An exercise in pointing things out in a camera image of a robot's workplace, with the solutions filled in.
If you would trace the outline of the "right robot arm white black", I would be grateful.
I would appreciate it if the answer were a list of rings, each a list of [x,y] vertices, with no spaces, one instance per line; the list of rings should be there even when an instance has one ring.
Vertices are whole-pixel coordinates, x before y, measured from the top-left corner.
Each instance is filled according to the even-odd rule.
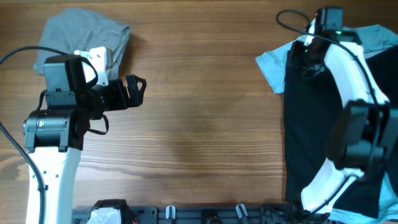
[[[397,140],[397,109],[378,87],[355,31],[343,30],[343,9],[323,7],[295,41],[286,66],[313,78],[329,69],[343,112],[326,140],[326,159],[300,195],[303,220],[327,217],[343,192],[387,160]]]

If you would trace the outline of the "black shorts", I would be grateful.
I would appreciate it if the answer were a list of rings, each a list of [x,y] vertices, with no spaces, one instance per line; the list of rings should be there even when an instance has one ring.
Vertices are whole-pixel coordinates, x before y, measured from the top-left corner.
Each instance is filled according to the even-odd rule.
[[[328,70],[306,78],[296,62],[287,61],[284,92],[287,200],[297,200],[324,162],[326,139],[343,111],[337,87]],[[332,218],[368,222],[396,218],[397,148],[369,181],[355,182],[337,200]]]

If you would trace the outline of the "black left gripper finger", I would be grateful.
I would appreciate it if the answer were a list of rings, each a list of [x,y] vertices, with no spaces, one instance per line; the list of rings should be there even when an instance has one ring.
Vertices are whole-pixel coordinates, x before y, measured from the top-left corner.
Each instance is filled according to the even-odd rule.
[[[129,106],[139,106],[139,88],[135,75],[126,76],[127,90],[129,93]]]
[[[138,92],[137,92],[137,101],[138,101],[138,104],[141,105],[144,100],[144,92],[146,90],[147,82],[145,79],[140,78],[140,77],[136,77],[136,82],[137,82],[137,84],[139,84],[139,83],[141,84],[141,87],[138,89]]]

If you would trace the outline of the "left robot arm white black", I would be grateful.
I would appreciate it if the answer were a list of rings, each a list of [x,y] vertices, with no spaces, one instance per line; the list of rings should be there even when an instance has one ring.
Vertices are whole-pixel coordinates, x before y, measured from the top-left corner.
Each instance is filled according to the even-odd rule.
[[[30,168],[26,223],[70,223],[75,176],[92,120],[108,121],[106,111],[126,110],[142,104],[146,80],[135,75],[126,81],[98,84],[99,75],[87,81],[80,55],[59,55],[46,59],[46,90],[40,102],[46,109],[33,110],[24,121],[25,148],[33,162]]]

